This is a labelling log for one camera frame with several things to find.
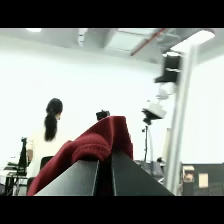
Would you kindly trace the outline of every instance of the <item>woman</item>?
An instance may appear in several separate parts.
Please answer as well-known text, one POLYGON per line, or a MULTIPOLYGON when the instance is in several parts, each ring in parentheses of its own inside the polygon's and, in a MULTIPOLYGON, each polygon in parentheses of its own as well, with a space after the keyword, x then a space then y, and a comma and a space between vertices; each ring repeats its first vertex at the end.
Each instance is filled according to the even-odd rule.
POLYGON ((37 176, 42 158, 54 156, 65 143, 65 139, 60 136, 57 128, 62 110, 62 102, 56 98, 52 99, 47 105, 44 126, 27 139, 27 155, 31 160, 27 177, 37 176))

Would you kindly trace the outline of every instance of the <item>white pole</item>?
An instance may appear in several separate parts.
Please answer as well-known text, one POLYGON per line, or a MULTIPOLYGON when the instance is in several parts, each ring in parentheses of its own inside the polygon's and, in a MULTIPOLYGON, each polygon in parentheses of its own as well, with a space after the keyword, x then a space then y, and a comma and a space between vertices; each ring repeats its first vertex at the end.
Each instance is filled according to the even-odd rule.
POLYGON ((198 47, 189 46, 182 58, 182 69, 177 87, 177 98, 173 115, 171 139, 168 146, 168 158, 166 162, 164 186, 177 195, 180 177, 180 156, 182 149, 183 128, 187 105, 188 89, 190 85, 193 67, 196 64, 198 47))

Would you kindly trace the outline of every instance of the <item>red pipe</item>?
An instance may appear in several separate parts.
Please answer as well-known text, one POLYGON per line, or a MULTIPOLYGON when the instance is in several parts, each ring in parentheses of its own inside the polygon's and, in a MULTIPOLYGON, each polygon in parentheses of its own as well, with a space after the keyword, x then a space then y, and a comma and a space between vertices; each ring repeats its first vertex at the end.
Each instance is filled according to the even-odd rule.
POLYGON ((146 40, 142 45, 140 45, 136 50, 134 50, 131 53, 131 56, 135 55, 137 52, 139 52, 145 45, 147 45, 149 42, 151 42, 153 39, 155 39, 157 36, 159 36, 166 28, 161 28, 158 32, 154 33, 150 39, 146 40))

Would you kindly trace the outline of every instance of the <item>red fabric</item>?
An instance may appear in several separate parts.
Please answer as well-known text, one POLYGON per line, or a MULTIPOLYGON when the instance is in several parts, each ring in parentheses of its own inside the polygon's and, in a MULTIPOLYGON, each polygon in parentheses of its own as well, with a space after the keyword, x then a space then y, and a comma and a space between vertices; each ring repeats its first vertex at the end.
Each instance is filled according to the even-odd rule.
POLYGON ((125 117, 106 117, 76 140, 66 142, 33 180, 27 195, 35 195, 76 161, 86 156, 103 162, 111 154, 112 148, 123 150, 133 159, 133 145, 125 117))

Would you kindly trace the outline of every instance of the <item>ponytail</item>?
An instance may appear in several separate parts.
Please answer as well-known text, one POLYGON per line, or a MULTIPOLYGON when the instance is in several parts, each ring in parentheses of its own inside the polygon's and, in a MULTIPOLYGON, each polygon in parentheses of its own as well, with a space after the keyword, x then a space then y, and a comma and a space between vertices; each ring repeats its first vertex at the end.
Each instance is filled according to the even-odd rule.
POLYGON ((52 141, 57 132, 57 120, 53 110, 47 114, 44 124, 46 127, 45 141, 52 141))

